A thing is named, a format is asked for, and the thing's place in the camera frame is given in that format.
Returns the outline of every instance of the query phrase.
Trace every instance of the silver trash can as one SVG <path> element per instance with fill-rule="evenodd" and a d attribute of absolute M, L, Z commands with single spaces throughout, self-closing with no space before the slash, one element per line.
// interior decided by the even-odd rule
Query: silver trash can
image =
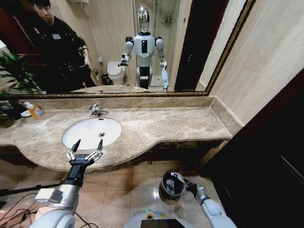
<path fill-rule="evenodd" d="M 159 186 L 159 192 L 167 199 L 178 198 L 185 190 L 185 181 L 183 176 L 175 171 L 168 170 L 162 177 Z"/>

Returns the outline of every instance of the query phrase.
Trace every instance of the faucet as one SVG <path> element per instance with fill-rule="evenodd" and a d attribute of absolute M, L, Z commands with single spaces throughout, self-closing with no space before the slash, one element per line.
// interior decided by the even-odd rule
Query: faucet
<path fill-rule="evenodd" d="M 98 104 L 94 104 L 89 108 L 89 112 L 91 112 L 91 117 L 108 115 L 109 112 L 105 110 L 101 110 Z"/>

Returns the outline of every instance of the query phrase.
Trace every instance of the marble countertop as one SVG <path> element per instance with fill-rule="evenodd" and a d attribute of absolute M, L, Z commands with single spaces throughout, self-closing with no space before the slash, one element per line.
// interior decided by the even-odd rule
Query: marble countertop
<path fill-rule="evenodd" d="M 103 148 L 104 155 L 88 170 L 106 170 L 145 153 L 161 142 L 229 140 L 231 134 L 209 107 L 106 109 L 103 118 L 122 126 L 119 138 Z M 89 119 L 87 110 L 46 111 L 41 119 L 21 118 L 0 129 L 0 146 L 15 145 L 32 162 L 45 168 L 68 171 L 64 132 L 72 124 Z M 94 150 L 78 150 L 91 153 Z"/>
<path fill-rule="evenodd" d="M 78 89 L 73 92 L 84 92 L 84 93 L 102 93 L 108 94 L 108 93 L 139 93 L 139 92 L 148 92 L 147 89 L 140 88 L 137 86 L 132 85 L 100 85 L 100 86 L 93 86 L 89 88 L 84 89 Z"/>

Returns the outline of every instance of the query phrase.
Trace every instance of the white sink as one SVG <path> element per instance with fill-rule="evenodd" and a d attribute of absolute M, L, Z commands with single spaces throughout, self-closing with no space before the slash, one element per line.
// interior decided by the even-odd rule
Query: white sink
<path fill-rule="evenodd" d="M 92 150 L 98 147 L 101 139 L 103 146 L 113 143 L 122 132 L 119 122 L 112 119 L 89 119 L 70 126 L 63 135 L 63 144 L 72 146 L 81 139 L 79 150 Z"/>

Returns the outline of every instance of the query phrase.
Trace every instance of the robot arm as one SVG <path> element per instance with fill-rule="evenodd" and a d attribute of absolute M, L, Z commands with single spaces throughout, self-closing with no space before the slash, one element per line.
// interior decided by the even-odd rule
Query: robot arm
<path fill-rule="evenodd" d="M 120 66 L 128 66 L 131 60 L 131 53 L 134 46 L 134 41 L 132 37 L 126 37 L 125 39 L 125 54 L 122 55 L 122 62 L 118 65 Z"/>
<path fill-rule="evenodd" d="M 74 213 L 78 206 L 79 192 L 83 185 L 84 173 L 103 155 L 103 140 L 91 154 L 75 154 L 80 140 L 66 152 L 68 162 L 72 165 L 67 177 L 61 181 L 58 189 L 40 189 L 35 197 L 37 202 L 48 202 L 47 211 L 30 228 L 73 228 L 75 226 Z"/>
<path fill-rule="evenodd" d="M 161 62 L 161 77 L 162 77 L 162 83 L 163 83 L 163 90 L 164 92 L 168 91 L 169 87 L 169 78 L 168 78 L 168 72 L 167 72 L 167 62 L 164 61 L 164 53 L 163 53 L 163 40 L 161 37 L 157 37 L 155 40 L 155 46 L 158 52 L 158 57 L 160 58 Z"/>
<path fill-rule="evenodd" d="M 186 179 L 186 190 L 191 191 L 196 201 L 201 205 L 213 228 L 237 228 L 233 221 L 225 214 L 221 206 L 209 199 L 205 187 L 197 188 L 197 184 Z"/>

